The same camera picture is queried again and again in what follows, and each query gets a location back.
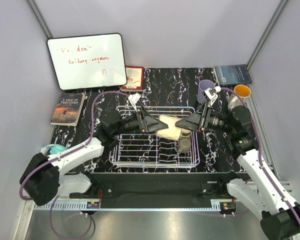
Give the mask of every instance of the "whiteboard black frame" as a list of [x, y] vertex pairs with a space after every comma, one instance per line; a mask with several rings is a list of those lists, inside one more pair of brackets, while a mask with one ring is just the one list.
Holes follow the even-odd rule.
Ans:
[[[60, 87], [60, 84], [59, 84], [59, 80], [58, 80], [58, 76], [57, 76], [57, 72], [56, 72], [56, 68], [55, 68], [55, 65], [54, 65], [54, 61], [52, 59], [52, 56], [51, 56], [51, 53], [50, 53], [50, 50], [49, 50], [49, 45], [48, 45], [48, 41], [51, 40], [51, 39], [71, 39], [71, 38], [80, 38], [80, 37], [92, 37], [92, 36], [101, 36], [101, 35], [112, 35], [112, 34], [119, 34], [120, 37], [121, 37], [121, 45], [122, 45], [122, 53], [123, 53], [123, 63], [124, 63], [124, 72], [125, 72], [125, 84], [122, 84], [122, 85], [106, 85], [106, 86], [96, 86], [96, 87], [82, 87], [82, 88], [72, 88], [72, 89], [62, 89]], [[57, 83], [58, 83], [58, 86], [61, 90], [63, 91], [67, 91], [67, 90], [76, 90], [76, 89], [86, 89], [86, 88], [89, 88], [89, 89], [97, 89], [97, 88], [106, 88], [106, 87], [121, 87], [121, 86], [124, 86], [128, 83], [128, 80], [127, 80], [127, 71], [126, 71], [126, 58], [125, 58], [125, 50], [124, 50], [124, 40], [123, 40], [123, 37], [122, 35], [119, 33], [119, 32], [111, 32], [111, 33], [102, 33], [102, 34], [91, 34], [91, 35], [80, 35], [80, 36], [62, 36], [62, 37], [52, 37], [52, 38], [49, 38], [46, 40], [46, 46], [48, 48], [48, 52], [49, 52], [49, 55], [50, 55], [50, 59], [51, 59], [51, 63], [52, 63], [52, 66], [53, 66], [53, 70], [54, 70], [54, 75], [55, 75], [55, 78], [57, 80]]]

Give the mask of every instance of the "white wire dish drying rack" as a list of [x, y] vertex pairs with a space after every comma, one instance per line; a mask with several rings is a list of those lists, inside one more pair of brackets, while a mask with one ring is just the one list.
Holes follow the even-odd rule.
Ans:
[[[118, 106], [116, 109], [122, 118], [134, 112], [132, 106]], [[182, 119], [195, 112], [190, 106], [145, 106], [145, 109], [155, 118], [167, 115]], [[180, 154], [177, 141], [157, 137], [155, 132], [121, 134], [118, 140], [119, 144], [109, 154], [109, 161], [118, 167], [190, 169], [200, 162], [196, 132], [190, 136], [190, 151]]]

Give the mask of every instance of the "purple cup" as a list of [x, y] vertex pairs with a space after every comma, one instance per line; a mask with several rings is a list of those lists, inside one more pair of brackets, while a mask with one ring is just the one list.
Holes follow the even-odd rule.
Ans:
[[207, 101], [206, 97], [204, 96], [204, 90], [206, 89], [214, 89], [215, 83], [210, 80], [202, 80], [199, 82], [198, 85], [198, 95], [196, 96], [196, 100], [202, 104]]

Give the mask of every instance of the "blue book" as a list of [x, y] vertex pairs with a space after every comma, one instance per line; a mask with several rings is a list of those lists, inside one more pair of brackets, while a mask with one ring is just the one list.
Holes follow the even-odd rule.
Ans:
[[219, 86], [252, 83], [246, 65], [215, 66], [213, 73]]

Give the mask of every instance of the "wire rack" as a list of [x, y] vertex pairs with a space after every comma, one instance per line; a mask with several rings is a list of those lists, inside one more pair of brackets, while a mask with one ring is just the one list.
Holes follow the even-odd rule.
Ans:
[[[184, 118], [195, 112], [189, 106], [148, 106], [145, 109], [154, 117], [167, 115]], [[134, 109], [131, 106], [118, 106], [117, 110], [123, 118], [130, 116]], [[126, 168], [194, 168], [200, 162], [198, 136], [192, 132], [191, 149], [187, 153], [178, 153], [178, 141], [149, 134], [121, 134], [119, 144], [109, 154], [109, 161], [119, 167]]]

